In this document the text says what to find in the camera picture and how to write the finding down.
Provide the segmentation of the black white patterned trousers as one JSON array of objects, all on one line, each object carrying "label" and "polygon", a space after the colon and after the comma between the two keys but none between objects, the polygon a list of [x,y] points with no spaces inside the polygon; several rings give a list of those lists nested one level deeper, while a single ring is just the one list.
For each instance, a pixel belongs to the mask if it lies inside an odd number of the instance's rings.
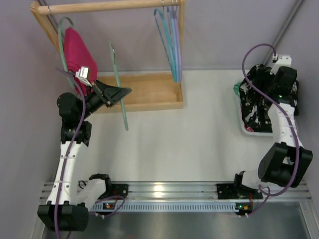
[{"label": "black white patterned trousers", "polygon": [[[247,78],[255,87],[264,92],[273,100],[282,96],[294,106],[294,115],[299,115],[298,109],[298,72],[291,67],[283,67],[276,75],[270,74],[271,67],[257,64],[247,73]],[[271,102],[255,91],[244,79],[240,85],[240,100],[242,120],[247,128],[254,132],[272,132],[268,110]]]}]

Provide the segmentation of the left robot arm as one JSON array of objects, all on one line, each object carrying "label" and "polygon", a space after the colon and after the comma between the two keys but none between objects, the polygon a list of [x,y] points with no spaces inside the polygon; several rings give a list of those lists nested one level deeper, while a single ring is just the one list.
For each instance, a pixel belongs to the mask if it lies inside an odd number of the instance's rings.
[{"label": "left robot arm", "polygon": [[51,193],[37,215],[48,230],[56,232],[82,232],[88,225],[89,212],[102,199],[115,199],[108,174],[93,174],[84,189],[78,191],[79,173],[88,149],[92,124],[86,119],[100,107],[117,104],[131,93],[131,88],[116,87],[96,80],[90,92],[79,96],[66,92],[57,99],[62,119],[60,159]]}]

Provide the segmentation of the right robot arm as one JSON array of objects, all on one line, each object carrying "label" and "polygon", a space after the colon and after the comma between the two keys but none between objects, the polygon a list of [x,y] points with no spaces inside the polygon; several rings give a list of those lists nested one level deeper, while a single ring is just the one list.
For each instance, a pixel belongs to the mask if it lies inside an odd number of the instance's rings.
[{"label": "right robot arm", "polygon": [[295,105],[290,92],[297,79],[297,71],[286,66],[279,67],[269,93],[257,88],[246,73],[243,75],[252,89],[272,103],[268,116],[275,142],[259,164],[258,177],[262,182],[283,187],[280,192],[271,193],[259,186],[259,191],[268,198],[276,197],[299,185],[313,159],[313,153],[303,148],[294,121]]}]

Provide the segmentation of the green hanger with pink garment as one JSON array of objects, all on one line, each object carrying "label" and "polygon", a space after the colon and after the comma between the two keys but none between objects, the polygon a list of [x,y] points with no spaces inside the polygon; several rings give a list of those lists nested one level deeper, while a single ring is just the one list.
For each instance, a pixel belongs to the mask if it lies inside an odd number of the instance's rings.
[{"label": "green hanger with pink garment", "polygon": [[62,17],[57,25],[57,41],[63,72],[67,73],[68,82],[71,88],[76,92],[76,96],[78,96],[80,92],[75,86],[75,82],[80,86],[81,90],[85,89],[85,85],[81,85],[81,81],[76,78],[81,66],[78,66],[76,62],[72,62],[73,50],[77,53],[75,43],[79,43],[79,41],[77,42],[77,40],[79,40],[78,33],[73,27],[74,23],[71,18],[67,16]]}]

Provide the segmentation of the teal hanger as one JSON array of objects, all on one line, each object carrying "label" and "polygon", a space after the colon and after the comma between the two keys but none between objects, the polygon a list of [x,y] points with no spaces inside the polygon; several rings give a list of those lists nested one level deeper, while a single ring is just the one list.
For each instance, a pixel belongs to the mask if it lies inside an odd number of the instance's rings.
[{"label": "teal hanger", "polygon": [[164,52],[170,67],[173,81],[177,82],[176,63],[174,57],[174,50],[172,46],[172,40],[168,28],[168,22],[164,16],[163,11],[160,8],[156,8],[154,10],[154,18],[164,48]]}]

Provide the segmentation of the blue hanger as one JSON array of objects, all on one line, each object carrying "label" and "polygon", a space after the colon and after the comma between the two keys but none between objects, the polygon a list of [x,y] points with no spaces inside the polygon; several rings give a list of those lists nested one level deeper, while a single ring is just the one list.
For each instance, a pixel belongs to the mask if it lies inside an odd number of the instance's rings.
[{"label": "blue hanger", "polygon": [[174,61],[174,69],[175,69],[175,78],[174,81],[178,82],[178,63],[177,63],[177,40],[176,40],[176,34],[175,34],[175,23],[174,23],[174,17],[173,17],[173,7],[172,6],[168,6],[166,8],[166,12],[167,12],[167,21],[168,21],[168,30],[169,30],[169,34],[170,34],[170,41],[171,41],[171,46],[173,49],[173,57],[171,57],[171,59]]}]

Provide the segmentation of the lilac hanger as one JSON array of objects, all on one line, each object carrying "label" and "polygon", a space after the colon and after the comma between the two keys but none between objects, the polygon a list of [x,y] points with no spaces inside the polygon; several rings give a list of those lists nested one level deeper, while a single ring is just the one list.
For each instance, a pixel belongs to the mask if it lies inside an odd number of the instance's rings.
[{"label": "lilac hanger", "polygon": [[181,44],[180,44],[180,31],[177,20],[177,9],[173,10],[173,17],[175,23],[175,34],[177,40],[177,63],[178,63],[178,82],[182,81],[182,60],[181,60]]}]

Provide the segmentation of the wooden clothes rack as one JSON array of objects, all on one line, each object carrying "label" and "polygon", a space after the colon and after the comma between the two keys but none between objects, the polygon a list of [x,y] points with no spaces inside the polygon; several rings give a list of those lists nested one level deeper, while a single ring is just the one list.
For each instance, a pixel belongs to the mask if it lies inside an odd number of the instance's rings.
[{"label": "wooden clothes rack", "polygon": [[[50,22],[49,15],[170,5],[173,5],[173,3],[169,0],[117,0],[60,5],[40,5],[38,1],[33,1],[29,4],[29,9],[54,48],[59,51],[62,48],[62,44],[59,43],[58,31]],[[121,78],[124,85],[133,90],[125,99],[127,111],[129,112],[174,110],[181,109],[184,106],[181,83],[173,82],[171,73],[124,74]]]}]

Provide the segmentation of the pink garment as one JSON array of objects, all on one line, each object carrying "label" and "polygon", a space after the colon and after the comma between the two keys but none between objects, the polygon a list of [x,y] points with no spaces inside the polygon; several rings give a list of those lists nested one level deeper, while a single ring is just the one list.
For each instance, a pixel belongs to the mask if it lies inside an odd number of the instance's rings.
[{"label": "pink garment", "polygon": [[89,68],[90,82],[97,79],[98,67],[80,34],[69,27],[65,30],[63,44],[67,70],[77,72],[82,66]]}]

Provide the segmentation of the white laundry basket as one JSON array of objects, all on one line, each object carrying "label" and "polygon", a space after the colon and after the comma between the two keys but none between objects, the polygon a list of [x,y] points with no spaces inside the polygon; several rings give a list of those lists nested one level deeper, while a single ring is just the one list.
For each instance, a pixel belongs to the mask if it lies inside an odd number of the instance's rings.
[{"label": "white laundry basket", "polygon": [[271,132],[254,132],[250,128],[246,128],[244,122],[242,121],[242,113],[241,113],[241,101],[240,101],[240,94],[239,94],[239,88],[240,88],[241,82],[238,82],[234,85],[233,91],[235,93],[235,102],[237,105],[237,113],[239,117],[239,124],[241,127],[241,130],[244,134],[249,136],[258,136],[258,137],[272,137]]}]

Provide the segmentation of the aluminium mounting rail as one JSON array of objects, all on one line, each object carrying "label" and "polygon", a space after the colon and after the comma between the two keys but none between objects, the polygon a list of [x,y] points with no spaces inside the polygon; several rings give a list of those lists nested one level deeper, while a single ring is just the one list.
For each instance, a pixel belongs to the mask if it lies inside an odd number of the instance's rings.
[{"label": "aluminium mounting rail", "polygon": [[[120,191],[120,184],[126,186]],[[239,201],[251,199],[252,193],[233,191],[231,182],[121,182],[114,181],[113,192],[127,196],[131,201]],[[44,184],[40,200],[46,200],[53,187],[52,182]],[[308,201],[312,199],[306,182],[297,188],[290,188],[285,193],[272,197],[272,201]]]}]

